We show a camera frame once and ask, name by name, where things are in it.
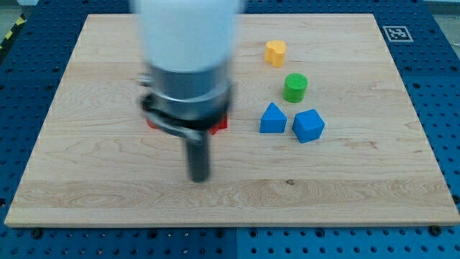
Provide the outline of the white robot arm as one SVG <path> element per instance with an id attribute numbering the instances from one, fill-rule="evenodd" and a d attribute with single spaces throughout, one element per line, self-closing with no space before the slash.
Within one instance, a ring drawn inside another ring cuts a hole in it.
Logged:
<path id="1" fill-rule="evenodd" d="M 231 105 L 231 61 L 243 1 L 140 1 L 149 93 L 140 102 L 157 128 L 185 143 L 189 177 L 211 174 L 208 131 Z"/>

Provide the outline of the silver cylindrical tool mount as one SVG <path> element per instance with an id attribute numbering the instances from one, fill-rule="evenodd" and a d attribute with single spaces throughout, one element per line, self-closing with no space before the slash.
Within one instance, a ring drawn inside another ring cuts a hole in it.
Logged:
<path id="1" fill-rule="evenodd" d="M 172 71 L 149 66 L 141 99 L 143 114 L 162 131 L 202 142 L 231 103 L 231 63 L 224 61 L 197 71 Z"/>

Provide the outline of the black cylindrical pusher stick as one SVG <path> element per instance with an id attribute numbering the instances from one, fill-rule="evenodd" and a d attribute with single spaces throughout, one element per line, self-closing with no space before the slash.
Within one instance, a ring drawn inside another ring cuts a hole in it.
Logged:
<path id="1" fill-rule="evenodd" d="M 188 172 L 193 182 L 206 181 L 210 176 L 210 155 L 207 131 L 198 131 L 198 137 L 185 140 Z"/>

